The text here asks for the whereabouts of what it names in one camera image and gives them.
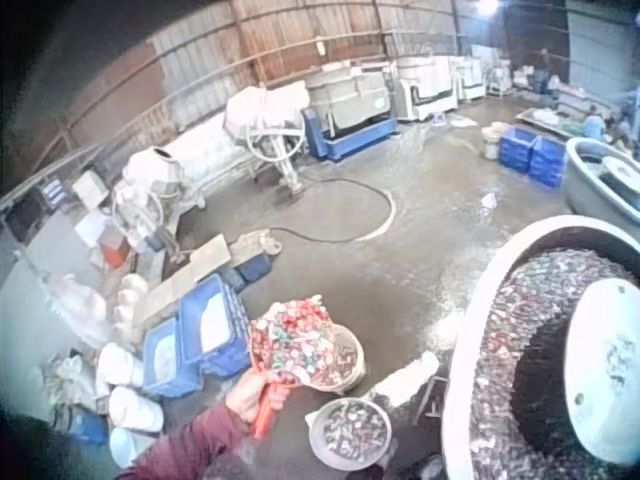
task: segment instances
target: wet concrete floor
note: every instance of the wet concrete floor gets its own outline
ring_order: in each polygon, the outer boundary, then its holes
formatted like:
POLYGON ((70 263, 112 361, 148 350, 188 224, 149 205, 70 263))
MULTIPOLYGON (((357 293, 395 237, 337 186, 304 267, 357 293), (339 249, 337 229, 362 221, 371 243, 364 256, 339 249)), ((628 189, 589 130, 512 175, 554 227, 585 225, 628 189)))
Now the wet concrete floor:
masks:
MULTIPOLYGON (((535 184, 481 157, 480 127, 512 122, 526 105, 487 99, 457 113, 478 127, 400 126, 400 134, 340 164, 311 163, 307 190, 296 203, 277 202, 273 186, 243 180, 213 195, 204 211, 183 217, 179 240, 195 248, 217 233, 227 241, 259 228, 285 227, 330 240, 355 238, 378 228, 388 215, 386 200, 363 187, 317 180, 347 178, 389 192, 397 213, 388 231, 364 242, 316 243, 274 232, 282 253, 273 271, 249 286, 242 298, 253 318, 271 303, 321 294, 334 322, 351 329, 365 350, 367 375, 353 392, 361 395, 430 350, 446 375, 464 308, 488 262, 513 234, 549 216, 568 213, 560 193, 535 184)), ((399 449, 390 473, 408 469, 439 450, 437 419, 411 420, 424 386, 418 378, 389 410, 399 449)), ((232 383, 208 378, 205 389, 167 405, 170 429, 215 403, 232 383)), ((309 446, 304 415, 334 395, 299 388, 246 467, 255 478, 339 479, 309 446)))

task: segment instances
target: hand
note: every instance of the hand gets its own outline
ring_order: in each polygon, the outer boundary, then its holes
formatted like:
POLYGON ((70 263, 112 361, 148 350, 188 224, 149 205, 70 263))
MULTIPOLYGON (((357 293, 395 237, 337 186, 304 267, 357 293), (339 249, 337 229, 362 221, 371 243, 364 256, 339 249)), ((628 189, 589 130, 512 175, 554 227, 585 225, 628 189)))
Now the hand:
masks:
MULTIPOLYGON (((225 404, 229 410, 235 412, 243 421, 253 423, 260 408, 260 396, 269 378, 264 373, 251 369, 246 372, 227 395, 225 404)), ((285 387, 275 387, 269 390, 269 402, 274 410, 282 410, 284 401, 289 394, 285 387)))

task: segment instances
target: orange scoop handle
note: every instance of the orange scoop handle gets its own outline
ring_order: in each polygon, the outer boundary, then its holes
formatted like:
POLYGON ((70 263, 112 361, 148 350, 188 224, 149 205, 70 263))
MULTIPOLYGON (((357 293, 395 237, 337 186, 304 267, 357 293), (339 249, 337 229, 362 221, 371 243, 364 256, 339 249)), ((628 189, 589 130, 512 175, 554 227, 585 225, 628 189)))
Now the orange scoop handle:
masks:
POLYGON ((271 420, 273 419, 273 408, 271 408, 271 402, 269 397, 271 396, 271 389, 275 388, 276 384, 269 384, 266 386, 260 397, 260 408, 258 409, 258 415, 253 422, 253 436, 256 440, 262 440, 267 434, 269 427, 271 426, 271 420))

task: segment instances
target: blue plastic crate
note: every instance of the blue plastic crate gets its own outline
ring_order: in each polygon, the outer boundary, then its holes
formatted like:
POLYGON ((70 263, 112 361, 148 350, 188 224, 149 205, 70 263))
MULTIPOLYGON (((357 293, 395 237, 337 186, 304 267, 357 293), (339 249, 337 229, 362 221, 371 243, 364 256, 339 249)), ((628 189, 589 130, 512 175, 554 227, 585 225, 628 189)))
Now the blue plastic crate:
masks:
POLYGON ((202 373, 197 365, 188 365, 183 361, 180 343, 180 331, 175 318, 161 323, 147 333, 144 339, 143 387, 149 393, 177 398, 202 389, 202 373), (160 365, 156 363, 158 347, 172 350, 175 362, 174 368, 171 368, 170 364, 164 364, 168 371, 165 373, 166 378, 161 379, 157 378, 156 370, 160 365))
POLYGON ((507 130, 500 139, 500 163, 520 173, 527 173, 536 138, 535 133, 522 128, 507 130))
POLYGON ((249 364, 249 317, 240 297, 219 275, 212 275, 180 301, 178 324, 186 363, 225 377, 249 364), (218 312, 214 321, 221 338, 214 348, 203 351, 200 326, 210 301, 216 302, 218 312))
POLYGON ((549 187, 562 184, 565 147, 546 137, 538 137, 533 145, 529 177, 549 187))

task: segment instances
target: sleeve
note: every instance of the sleeve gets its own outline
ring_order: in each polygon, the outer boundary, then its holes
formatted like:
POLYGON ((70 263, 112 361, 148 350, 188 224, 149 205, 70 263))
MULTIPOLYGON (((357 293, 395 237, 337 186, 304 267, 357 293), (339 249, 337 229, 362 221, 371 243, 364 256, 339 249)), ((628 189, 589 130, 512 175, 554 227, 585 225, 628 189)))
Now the sleeve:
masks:
POLYGON ((233 450, 249 426, 224 403, 209 408, 178 432, 161 437, 117 480, 199 478, 220 454, 233 450))

